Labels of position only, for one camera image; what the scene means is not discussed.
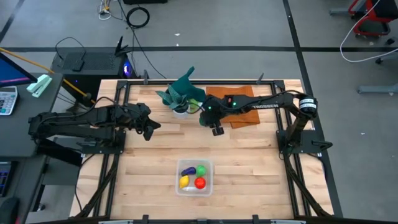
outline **white object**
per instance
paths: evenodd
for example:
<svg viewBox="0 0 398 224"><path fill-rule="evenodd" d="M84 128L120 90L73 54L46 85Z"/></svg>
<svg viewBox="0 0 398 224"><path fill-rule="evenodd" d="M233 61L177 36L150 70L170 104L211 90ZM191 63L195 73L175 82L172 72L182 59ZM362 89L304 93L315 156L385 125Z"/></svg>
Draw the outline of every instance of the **white object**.
<svg viewBox="0 0 398 224"><path fill-rule="evenodd" d="M179 159L177 162L177 173L175 174L175 193L180 196L191 197L209 197L213 193L213 163L208 159ZM206 174L203 178L206 180L204 189L195 187L196 175L189 175L189 184L184 188L180 188L181 172L189 167L197 167L203 165L206 168Z"/></svg>
<svg viewBox="0 0 398 224"><path fill-rule="evenodd" d="M344 60L346 60L347 62L351 62L351 63L355 63L355 62L365 62L365 61L367 61L367 60L372 60L372 59L375 59L375 58L383 57L383 56L386 56L386 55L389 55L389 54L392 54L392 53L398 51L398 49L395 49L395 50L390 51L390 52L388 52L388 53L381 54L381 55L378 55L378 56L369 57L369 58L362 59L362 60L350 60L350 59L347 59L347 58L344 56L344 54L343 54L343 44L346 42L346 40L347 40L349 34L351 33L351 31L353 31L353 29L356 27L356 25L357 25L359 22L361 22L361 21L362 21L362 20L363 20L363 19L364 19L364 18L377 6L377 4L379 4L380 1L381 1L381 0L378 0L378 2L375 3L375 5L365 14L365 16L363 16L358 22L355 23L355 25L353 26L353 28L351 28L351 29L348 31L347 36L346 36L346 37L344 38L344 40L342 41L342 43L341 43L341 45L340 45L340 54L341 54L341 56L344 58Z"/></svg>
<svg viewBox="0 0 398 224"><path fill-rule="evenodd" d="M43 91L48 87L48 85L50 84L51 81L52 81L52 78L49 77L48 75L41 75L37 79L37 83L30 84L26 88L26 90L29 93L32 93L32 96L38 98L43 93Z"/></svg>
<svg viewBox="0 0 398 224"><path fill-rule="evenodd" d="M102 12L102 11L104 12L104 14L109 14L109 16L106 17L106 18L102 18L102 17L101 17L101 12ZM111 17L112 17L111 12L109 12L108 10L105 9L105 2L104 2L104 0L101 0L101 4L99 5L98 18L99 18L100 20L102 20L102 21L105 21L105 20L110 19Z"/></svg>
<svg viewBox="0 0 398 224"><path fill-rule="evenodd" d="M18 97L16 86L0 88L0 116L11 115Z"/></svg>
<svg viewBox="0 0 398 224"><path fill-rule="evenodd" d="M190 111L190 108L191 108L190 105L188 105L187 111ZM178 112L176 112L176 111L173 110L173 114L174 114L174 117L175 117L175 118L178 118L178 119L185 119L185 118L188 117L187 111L184 112L184 113L178 113Z"/></svg>

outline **desk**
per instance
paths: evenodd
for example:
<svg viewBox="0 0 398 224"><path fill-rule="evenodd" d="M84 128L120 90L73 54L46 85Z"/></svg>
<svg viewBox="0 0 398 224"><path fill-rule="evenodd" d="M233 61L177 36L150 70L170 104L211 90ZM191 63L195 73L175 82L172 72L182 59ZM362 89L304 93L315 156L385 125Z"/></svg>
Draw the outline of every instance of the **desk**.
<svg viewBox="0 0 398 224"><path fill-rule="evenodd" d="M284 83L287 90L302 91L300 80L284 80ZM116 84L117 80L103 80L98 97L114 98ZM271 95L269 85L252 87L255 96ZM231 129L229 124L223 124L225 134L214 137L210 128L199 125L199 113L187 119L174 118L155 93L165 89L165 85L151 84L133 85L130 89L129 103L145 103L152 111L150 118L162 127L155 130L150 141L134 130L127 132L125 151L119 159L111 219L141 219L144 214L151 220L251 219L253 214L260 219L292 218L284 162L278 157L275 110L259 110L261 123L255 126ZM103 100L98 106L108 104ZM82 204L87 203L97 188L102 158L95 155L81 169L77 194ZM181 197L175 193L177 161L192 158L213 162L214 186L210 197ZM300 158L307 188L326 211L333 213L321 162L308 155ZM298 192L297 195L303 214ZM74 201L71 215L78 212Z"/></svg>
<svg viewBox="0 0 398 224"><path fill-rule="evenodd" d="M42 73L33 73L39 77ZM51 111L61 86L63 75L53 74L52 82L40 98L34 98L26 90L27 85L18 86L17 107L10 116L1 116L0 140L2 142L0 161L17 161L7 196L0 198L0 204L9 197L19 199L18 217L25 223L27 214L32 209L32 202L38 191L47 156L34 155L35 144L28 135L28 118L44 111Z"/></svg>

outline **plastic container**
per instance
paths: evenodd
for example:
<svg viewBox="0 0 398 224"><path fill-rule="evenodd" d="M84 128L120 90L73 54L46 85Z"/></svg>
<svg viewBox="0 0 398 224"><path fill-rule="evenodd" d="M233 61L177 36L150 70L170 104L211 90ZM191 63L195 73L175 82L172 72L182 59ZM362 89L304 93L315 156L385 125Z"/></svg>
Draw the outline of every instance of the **plastic container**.
<svg viewBox="0 0 398 224"><path fill-rule="evenodd" d="M184 188L180 188L181 172L189 167L197 167L203 165L206 168L206 174L203 178L206 180L204 189L195 187L196 175L189 175L189 184ZM177 164L177 173L175 174L175 193L181 196L191 197L209 197L213 193L213 163L207 159L180 159Z"/></svg>

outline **toy fruit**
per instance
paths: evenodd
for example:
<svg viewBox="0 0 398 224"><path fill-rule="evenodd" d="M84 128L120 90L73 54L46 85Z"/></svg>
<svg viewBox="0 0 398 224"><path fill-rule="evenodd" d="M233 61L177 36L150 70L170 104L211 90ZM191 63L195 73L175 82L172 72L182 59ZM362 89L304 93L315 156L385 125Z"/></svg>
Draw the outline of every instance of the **toy fruit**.
<svg viewBox="0 0 398 224"><path fill-rule="evenodd" d="M198 177L195 180L195 187L197 189L204 189L206 187L206 180L203 177Z"/></svg>
<svg viewBox="0 0 398 224"><path fill-rule="evenodd" d="M186 187L189 184L189 177L187 175L180 178L180 188Z"/></svg>
<svg viewBox="0 0 398 224"><path fill-rule="evenodd" d="M203 177L206 174L206 168L203 165L197 167L197 177Z"/></svg>
<svg viewBox="0 0 398 224"><path fill-rule="evenodd" d="M181 176L196 174L197 170L194 167L189 167L181 172Z"/></svg>

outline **purple eggplant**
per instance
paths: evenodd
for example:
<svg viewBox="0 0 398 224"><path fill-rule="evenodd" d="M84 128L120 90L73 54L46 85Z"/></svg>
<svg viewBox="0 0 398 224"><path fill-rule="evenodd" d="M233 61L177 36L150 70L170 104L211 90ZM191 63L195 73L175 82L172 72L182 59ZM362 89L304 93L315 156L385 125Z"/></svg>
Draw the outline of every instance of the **purple eggplant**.
<svg viewBox="0 0 398 224"><path fill-rule="evenodd" d="M194 175L196 173L197 173L197 170L194 167L189 167L181 172L181 176Z"/></svg>

